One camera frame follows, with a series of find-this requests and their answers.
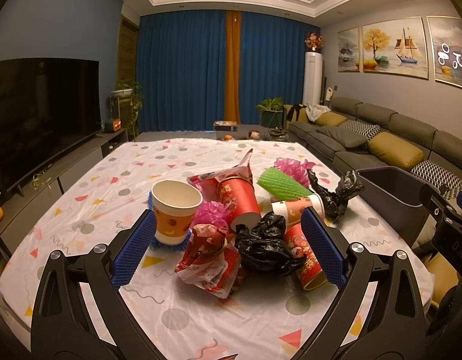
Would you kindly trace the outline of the black plastic bag back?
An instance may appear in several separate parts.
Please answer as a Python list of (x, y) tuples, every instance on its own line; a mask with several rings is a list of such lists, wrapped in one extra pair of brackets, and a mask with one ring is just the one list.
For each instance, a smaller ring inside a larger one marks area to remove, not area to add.
[(320, 186), (314, 171), (307, 170), (311, 190), (321, 199), (327, 219), (336, 220), (343, 216), (348, 208), (348, 202), (360, 195), (365, 186), (358, 180), (355, 170), (348, 170), (342, 174), (334, 192)]

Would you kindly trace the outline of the dark grey trash bin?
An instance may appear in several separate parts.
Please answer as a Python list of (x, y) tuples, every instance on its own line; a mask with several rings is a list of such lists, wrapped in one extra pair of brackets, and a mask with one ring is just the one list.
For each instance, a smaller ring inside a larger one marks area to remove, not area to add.
[(426, 183), (395, 166), (359, 169), (357, 175), (365, 186), (361, 197), (412, 246), (429, 216), (419, 199)]

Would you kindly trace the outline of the large red white package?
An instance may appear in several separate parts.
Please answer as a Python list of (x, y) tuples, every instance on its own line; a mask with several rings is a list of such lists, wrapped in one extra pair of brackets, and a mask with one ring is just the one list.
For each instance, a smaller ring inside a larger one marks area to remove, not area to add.
[(222, 181), (236, 176), (253, 184), (253, 174), (250, 165), (252, 154), (253, 149), (249, 149), (238, 165), (224, 170), (192, 175), (187, 178), (187, 182), (202, 194), (205, 202), (218, 202), (220, 200), (218, 185)]

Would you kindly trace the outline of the blue foam net sleeve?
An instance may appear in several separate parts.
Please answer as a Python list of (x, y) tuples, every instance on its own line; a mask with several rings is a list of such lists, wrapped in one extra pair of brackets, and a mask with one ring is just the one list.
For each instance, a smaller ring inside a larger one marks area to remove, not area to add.
[[(152, 197), (151, 192), (149, 192), (149, 197), (148, 197), (148, 208), (149, 208), (149, 210), (154, 211), (154, 209), (153, 209), (153, 197)], [(169, 250), (173, 250), (173, 251), (184, 251), (186, 249), (189, 241), (190, 241), (191, 232), (188, 229), (188, 232), (185, 234), (184, 240), (180, 244), (164, 244), (164, 243), (162, 243), (161, 241), (159, 241), (157, 239), (157, 235), (158, 235), (158, 229), (156, 229), (155, 234), (154, 234), (153, 238), (150, 241), (150, 245), (152, 245), (153, 247), (156, 247), (156, 248), (168, 248)]]

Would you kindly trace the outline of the white red paper cup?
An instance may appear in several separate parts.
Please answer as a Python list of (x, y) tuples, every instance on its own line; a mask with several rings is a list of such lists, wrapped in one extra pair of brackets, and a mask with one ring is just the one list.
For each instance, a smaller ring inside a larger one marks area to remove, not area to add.
[(325, 218), (325, 210), (321, 198), (317, 194), (299, 197), (288, 201), (274, 202), (272, 211), (284, 217), (286, 226), (294, 226), (300, 222), (303, 211), (312, 207), (321, 219)]

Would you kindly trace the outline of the pink plastic bag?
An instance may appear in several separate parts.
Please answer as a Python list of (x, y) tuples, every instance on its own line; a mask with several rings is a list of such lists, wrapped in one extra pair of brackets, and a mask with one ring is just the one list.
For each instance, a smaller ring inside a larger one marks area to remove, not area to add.
[(308, 170), (312, 170), (316, 164), (308, 160), (303, 162), (292, 158), (278, 158), (273, 167), (285, 173), (304, 187), (309, 186)]
[(216, 228), (228, 226), (228, 216), (224, 205), (221, 202), (203, 202), (197, 209), (191, 228), (198, 224), (211, 224)]

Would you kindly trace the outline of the black plastic bag front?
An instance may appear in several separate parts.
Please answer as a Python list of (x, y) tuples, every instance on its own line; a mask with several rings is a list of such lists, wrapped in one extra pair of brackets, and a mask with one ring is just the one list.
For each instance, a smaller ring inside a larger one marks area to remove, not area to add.
[(270, 211), (255, 225), (236, 226), (235, 247), (241, 255), (242, 267), (264, 277), (284, 277), (303, 267), (307, 256), (294, 256), (286, 244), (286, 220)]

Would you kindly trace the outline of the white orange paper cup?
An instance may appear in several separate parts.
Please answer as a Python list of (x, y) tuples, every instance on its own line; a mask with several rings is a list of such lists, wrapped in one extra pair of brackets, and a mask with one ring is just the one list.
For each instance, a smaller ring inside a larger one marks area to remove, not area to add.
[(152, 211), (157, 219), (158, 242), (178, 246), (184, 242), (203, 198), (192, 185), (179, 180), (161, 180), (151, 189)]

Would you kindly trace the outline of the red white snack wrapper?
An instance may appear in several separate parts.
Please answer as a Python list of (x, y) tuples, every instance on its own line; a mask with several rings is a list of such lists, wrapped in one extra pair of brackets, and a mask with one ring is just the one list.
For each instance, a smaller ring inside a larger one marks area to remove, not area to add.
[(228, 297), (241, 263), (233, 239), (234, 232), (228, 227), (195, 225), (182, 259), (175, 268), (176, 274), (184, 283), (215, 297)]

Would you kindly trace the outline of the green foam net sleeve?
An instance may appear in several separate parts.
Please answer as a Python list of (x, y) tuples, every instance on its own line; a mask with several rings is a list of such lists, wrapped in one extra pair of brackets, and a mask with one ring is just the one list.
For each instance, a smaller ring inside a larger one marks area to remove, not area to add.
[(266, 169), (258, 178), (257, 184), (279, 201), (312, 195), (310, 189), (275, 167)]

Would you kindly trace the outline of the mustard cushion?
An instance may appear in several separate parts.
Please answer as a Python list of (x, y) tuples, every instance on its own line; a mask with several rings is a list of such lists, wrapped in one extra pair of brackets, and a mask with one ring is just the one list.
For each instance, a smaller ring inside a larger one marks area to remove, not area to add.
[(337, 127), (346, 122), (347, 120), (348, 118), (346, 116), (334, 113), (333, 111), (328, 111), (320, 115), (319, 118), (315, 121), (315, 124), (319, 127)]
[(391, 133), (376, 135), (368, 142), (368, 149), (372, 155), (387, 165), (399, 167), (405, 171), (410, 171), (424, 159), (421, 149)]

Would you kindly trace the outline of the pink plastic bag front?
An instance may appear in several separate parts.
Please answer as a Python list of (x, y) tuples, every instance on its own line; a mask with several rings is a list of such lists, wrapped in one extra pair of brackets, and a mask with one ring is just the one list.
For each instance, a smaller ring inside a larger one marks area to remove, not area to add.
[(216, 228), (228, 226), (228, 216), (224, 205), (221, 202), (203, 202), (197, 209), (191, 228), (198, 224), (211, 224)]

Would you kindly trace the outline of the grey sectional sofa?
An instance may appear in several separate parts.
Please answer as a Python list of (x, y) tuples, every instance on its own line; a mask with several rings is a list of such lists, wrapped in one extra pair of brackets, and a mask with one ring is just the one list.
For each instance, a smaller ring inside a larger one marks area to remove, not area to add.
[(339, 172), (394, 166), (447, 200), (462, 193), (462, 140), (397, 111), (336, 97), (330, 106), (285, 107), (290, 139)]

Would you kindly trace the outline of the pink plastic bag back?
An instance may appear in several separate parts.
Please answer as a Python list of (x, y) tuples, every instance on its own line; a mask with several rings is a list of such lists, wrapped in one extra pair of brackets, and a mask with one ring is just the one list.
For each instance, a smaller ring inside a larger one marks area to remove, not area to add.
[(308, 170), (312, 170), (316, 164), (308, 160), (303, 162), (292, 158), (278, 158), (273, 167), (285, 173), (304, 187), (309, 186)]

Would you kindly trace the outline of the black plastic bag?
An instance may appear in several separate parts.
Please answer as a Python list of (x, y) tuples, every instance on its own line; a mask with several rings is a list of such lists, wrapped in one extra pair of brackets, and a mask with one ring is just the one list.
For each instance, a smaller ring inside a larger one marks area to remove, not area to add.
[(235, 247), (241, 255), (242, 267), (264, 277), (284, 277), (303, 267), (307, 256), (294, 256), (286, 244), (286, 220), (270, 211), (255, 225), (236, 226)]
[(336, 220), (343, 216), (348, 208), (348, 202), (360, 195), (365, 186), (358, 180), (355, 170), (348, 170), (342, 174), (334, 192), (320, 186), (314, 171), (307, 170), (311, 190), (321, 199), (327, 219)]

